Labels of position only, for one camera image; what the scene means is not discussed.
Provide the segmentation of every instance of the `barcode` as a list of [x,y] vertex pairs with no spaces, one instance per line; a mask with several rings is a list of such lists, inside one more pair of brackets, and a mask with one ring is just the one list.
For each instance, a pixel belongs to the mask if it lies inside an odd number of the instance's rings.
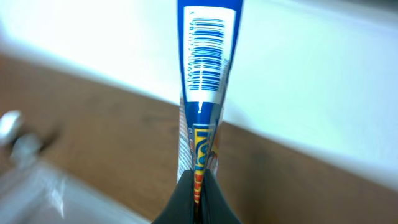
[[193,49],[188,74],[189,90],[218,91],[220,89],[221,64],[225,21],[222,19],[194,18]]
[[233,33],[234,11],[219,7],[185,8],[184,54],[187,101],[219,103]]

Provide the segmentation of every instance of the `wooden surface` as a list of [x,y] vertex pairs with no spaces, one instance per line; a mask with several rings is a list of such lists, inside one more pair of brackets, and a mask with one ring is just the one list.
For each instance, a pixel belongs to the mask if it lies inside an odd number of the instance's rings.
[[[167,203],[176,106],[2,56],[0,114],[12,109],[42,136],[60,130],[46,160],[151,220]],[[230,124],[221,131],[218,180],[244,223],[398,223],[397,193]]]

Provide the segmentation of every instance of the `blue packaging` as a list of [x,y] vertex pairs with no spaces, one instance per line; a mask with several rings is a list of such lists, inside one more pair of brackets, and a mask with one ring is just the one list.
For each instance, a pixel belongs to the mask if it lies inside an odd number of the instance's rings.
[[193,169],[195,204],[199,203],[209,155],[217,158],[213,145],[221,122],[242,5],[243,0],[178,0],[182,80],[178,173]]

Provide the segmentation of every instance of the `white wall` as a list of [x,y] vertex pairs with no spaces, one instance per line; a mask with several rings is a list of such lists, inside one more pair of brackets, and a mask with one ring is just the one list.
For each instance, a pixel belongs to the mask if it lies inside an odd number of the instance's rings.
[[[175,1],[2,0],[0,15],[3,50],[178,103]],[[393,14],[247,0],[225,120],[398,190],[397,60]]]

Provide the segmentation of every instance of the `white label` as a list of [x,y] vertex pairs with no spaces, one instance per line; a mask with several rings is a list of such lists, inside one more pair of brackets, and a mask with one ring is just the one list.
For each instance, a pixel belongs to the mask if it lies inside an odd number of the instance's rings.
[[182,173],[186,170],[193,169],[193,158],[189,140],[187,119],[185,117],[184,100],[180,98],[180,142],[178,144],[178,171],[177,182],[180,180]]
[[188,102],[221,103],[231,59],[235,11],[184,7],[183,58]]

